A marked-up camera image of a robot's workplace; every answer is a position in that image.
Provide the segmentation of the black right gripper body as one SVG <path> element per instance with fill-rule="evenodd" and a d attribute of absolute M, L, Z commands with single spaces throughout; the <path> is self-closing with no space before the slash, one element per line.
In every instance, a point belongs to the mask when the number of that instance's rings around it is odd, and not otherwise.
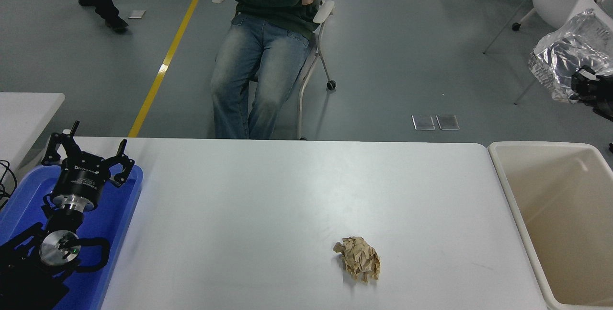
<path fill-rule="evenodd" d="M 593 112 L 607 120 L 613 119 L 613 85 L 611 80 L 599 80 L 595 85 Z"/>

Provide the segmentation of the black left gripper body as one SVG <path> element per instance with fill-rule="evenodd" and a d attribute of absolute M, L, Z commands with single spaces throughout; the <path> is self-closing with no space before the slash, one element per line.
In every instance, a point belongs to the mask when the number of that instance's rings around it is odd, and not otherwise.
<path fill-rule="evenodd" d="M 99 157 L 64 159 L 59 179 L 53 188 L 53 201 L 59 202 L 65 196 L 77 196 L 98 202 L 110 178 L 109 168 L 109 164 Z"/>

